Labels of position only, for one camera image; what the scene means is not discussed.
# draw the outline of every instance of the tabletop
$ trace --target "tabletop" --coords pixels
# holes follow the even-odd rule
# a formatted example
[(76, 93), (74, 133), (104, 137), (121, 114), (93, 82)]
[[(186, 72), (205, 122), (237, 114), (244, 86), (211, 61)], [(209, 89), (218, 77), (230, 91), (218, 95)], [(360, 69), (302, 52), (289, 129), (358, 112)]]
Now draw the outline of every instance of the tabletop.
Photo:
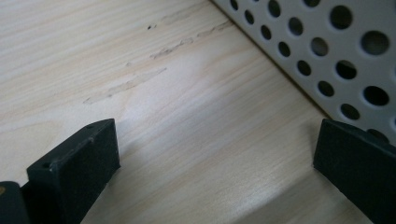
[(0, 2), (0, 180), (114, 118), (82, 223), (370, 223), (312, 167), (326, 115), (212, 2)]

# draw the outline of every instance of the wooden table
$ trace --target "wooden table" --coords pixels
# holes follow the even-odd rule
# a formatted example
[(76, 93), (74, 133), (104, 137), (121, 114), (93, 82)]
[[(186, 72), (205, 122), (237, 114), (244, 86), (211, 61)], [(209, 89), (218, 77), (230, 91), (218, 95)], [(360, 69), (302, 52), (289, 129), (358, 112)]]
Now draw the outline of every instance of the wooden table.
[(210, 1), (1, 1), (0, 71), (0, 180), (115, 118), (83, 223), (370, 223), (312, 167), (325, 115)]

